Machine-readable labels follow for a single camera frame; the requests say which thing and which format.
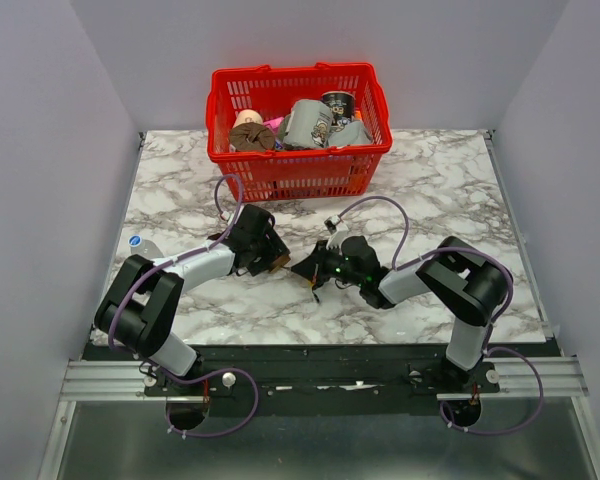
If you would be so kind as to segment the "brass padlock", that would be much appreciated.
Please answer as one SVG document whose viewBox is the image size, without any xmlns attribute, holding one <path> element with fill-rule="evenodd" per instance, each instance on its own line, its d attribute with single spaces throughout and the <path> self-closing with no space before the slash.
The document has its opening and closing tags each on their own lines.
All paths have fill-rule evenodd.
<svg viewBox="0 0 600 480">
<path fill-rule="evenodd" d="M 269 265 L 269 272 L 275 273 L 276 271 L 283 269 L 290 262 L 290 260 L 291 258 L 288 254 L 275 258 Z"/>
</svg>

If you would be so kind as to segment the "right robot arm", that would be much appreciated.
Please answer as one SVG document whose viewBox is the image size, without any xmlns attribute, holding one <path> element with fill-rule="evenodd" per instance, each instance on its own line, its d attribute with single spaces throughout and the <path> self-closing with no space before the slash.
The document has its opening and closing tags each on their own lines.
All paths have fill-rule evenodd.
<svg viewBox="0 0 600 480">
<path fill-rule="evenodd" d="M 423 295 L 435 297 L 453 316 L 451 338 L 435 381 L 454 392 L 476 380 L 495 320 L 513 297 L 509 269 L 454 236 L 408 264 L 383 266 L 363 236 L 330 247 L 323 240 L 291 267 L 316 290 L 329 281 L 358 288 L 371 307 L 388 310 Z"/>
</svg>

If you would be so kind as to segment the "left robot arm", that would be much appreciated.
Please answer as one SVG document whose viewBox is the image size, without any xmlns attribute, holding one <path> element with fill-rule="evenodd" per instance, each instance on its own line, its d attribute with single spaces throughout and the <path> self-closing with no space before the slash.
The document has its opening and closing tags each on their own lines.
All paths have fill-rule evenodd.
<svg viewBox="0 0 600 480">
<path fill-rule="evenodd" d="M 225 232 L 192 251 L 171 258 L 128 257 L 96 311 L 94 326 L 110 343 L 167 370 L 177 393 L 192 394 L 202 380 L 198 352 L 172 332 L 181 296 L 232 274 L 273 272 L 289 260 L 274 216 L 248 204 Z"/>
</svg>

